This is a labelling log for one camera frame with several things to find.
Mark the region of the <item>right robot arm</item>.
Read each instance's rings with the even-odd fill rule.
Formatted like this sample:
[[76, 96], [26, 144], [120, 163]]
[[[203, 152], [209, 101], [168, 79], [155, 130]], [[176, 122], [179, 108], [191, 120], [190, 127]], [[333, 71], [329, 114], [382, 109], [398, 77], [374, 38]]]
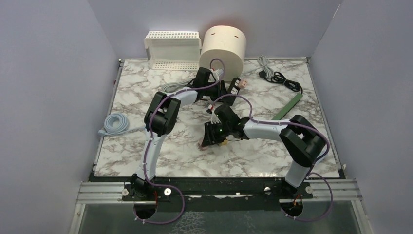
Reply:
[[198, 143], [200, 148], [220, 144], [228, 136], [239, 140], [268, 139], [284, 144], [293, 159], [281, 182], [281, 192], [286, 198], [294, 198], [300, 193], [304, 179], [330, 149], [328, 139], [301, 115], [290, 120], [255, 120], [238, 117], [226, 104], [210, 108], [208, 112], [212, 119], [204, 124], [205, 134]]

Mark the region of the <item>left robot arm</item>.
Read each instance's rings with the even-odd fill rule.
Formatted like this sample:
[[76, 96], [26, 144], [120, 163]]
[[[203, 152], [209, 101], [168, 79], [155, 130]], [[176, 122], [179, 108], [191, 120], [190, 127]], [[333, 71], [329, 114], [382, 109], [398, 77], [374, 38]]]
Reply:
[[141, 162], [130, 178], [129, 196], [147, 200], [154, 195], [153, 179], [162, 145], [173, 130], [182, 106], [196, 103], [205, 92], [222, 83], [225, 69], [199, 68], [196, 77], [181, 89], [157, 92], [144, 117], [146, 142]]

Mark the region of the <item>black strip with pink plugs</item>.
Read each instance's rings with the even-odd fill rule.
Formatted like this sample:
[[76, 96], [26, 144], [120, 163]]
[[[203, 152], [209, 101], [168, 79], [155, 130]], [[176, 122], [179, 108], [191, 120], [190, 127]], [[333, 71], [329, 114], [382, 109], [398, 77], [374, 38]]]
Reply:
[[228, 94], [237, 95], [240, 92], [241, 89], [238, 87], [238, 83], [240, 80], [241, 80], [240, 78], [234, 78], [232, 80], [231, 84], [227, 88]]

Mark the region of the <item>green power strip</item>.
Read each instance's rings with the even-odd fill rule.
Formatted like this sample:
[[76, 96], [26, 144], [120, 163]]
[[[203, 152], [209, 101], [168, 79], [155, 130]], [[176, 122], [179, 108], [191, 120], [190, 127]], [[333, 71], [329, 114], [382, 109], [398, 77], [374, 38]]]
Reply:
[[285, 115], [290, 112], [293, 107], [301, 100], [303, 94], [296, 94], [281, 110], [272, 118], [272, 120], [281, 120]]

